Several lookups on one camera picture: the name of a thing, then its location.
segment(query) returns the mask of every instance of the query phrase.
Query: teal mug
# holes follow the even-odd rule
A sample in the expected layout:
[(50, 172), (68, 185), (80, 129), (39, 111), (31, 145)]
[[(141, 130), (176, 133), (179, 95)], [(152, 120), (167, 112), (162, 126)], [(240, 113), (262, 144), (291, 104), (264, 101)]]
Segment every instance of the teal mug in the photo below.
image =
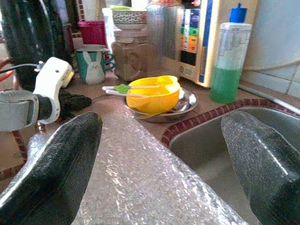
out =
[(105, 79), (106, 71), (114, 69), (114, 56), (107, 52), (108, 49), (103, 47), (81, 48), (75, 51), (79, 76), (83, 82), (99, 84)]

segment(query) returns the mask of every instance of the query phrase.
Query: pink cup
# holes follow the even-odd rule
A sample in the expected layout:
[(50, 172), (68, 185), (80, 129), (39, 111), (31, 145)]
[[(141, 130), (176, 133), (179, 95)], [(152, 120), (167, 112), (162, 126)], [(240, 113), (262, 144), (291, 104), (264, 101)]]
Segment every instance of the pink cup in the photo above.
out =
[(78, 26), (86, 45), (106, 45), (104, 21), (79, 21)]

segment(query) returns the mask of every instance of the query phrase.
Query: green liquid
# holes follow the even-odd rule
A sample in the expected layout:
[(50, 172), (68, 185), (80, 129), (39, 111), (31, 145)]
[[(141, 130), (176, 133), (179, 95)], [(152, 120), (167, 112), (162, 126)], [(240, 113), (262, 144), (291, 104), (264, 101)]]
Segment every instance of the green liquid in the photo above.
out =
[(235, 100), (240, 81), (241, 70), (214, 67), (210, 98), (212, 101), (228, 104)]

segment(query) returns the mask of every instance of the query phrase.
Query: label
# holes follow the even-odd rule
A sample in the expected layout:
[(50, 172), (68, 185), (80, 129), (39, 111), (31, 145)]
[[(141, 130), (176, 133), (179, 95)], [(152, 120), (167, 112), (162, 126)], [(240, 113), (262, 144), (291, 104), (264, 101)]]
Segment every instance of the label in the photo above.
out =
[(240, 45), (248, 45), (250, 34), (250, 30), (221, 30), (218, 55), (224, 56), (226, 51), (231, 51)]
[(181, 49), (197, 53), (200, 9), (185, 9), (181, 27)]
[(184, 68), (184, 74), (188, 75), (188, 76), (192, 76), (193, 75), (193, 71), (191, 69)]

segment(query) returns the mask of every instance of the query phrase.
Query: blue bottle cap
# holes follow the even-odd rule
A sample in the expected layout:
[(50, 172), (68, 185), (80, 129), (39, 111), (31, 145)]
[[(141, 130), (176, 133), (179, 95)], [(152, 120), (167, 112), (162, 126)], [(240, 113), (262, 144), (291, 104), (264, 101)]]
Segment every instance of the blue bottle cap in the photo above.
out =
[(231, 9), (229, 22), (243, 23), (245, 21), (247, 8), (241, 8), (241, 5), (241, 2), (239, 2), (237, 8)]

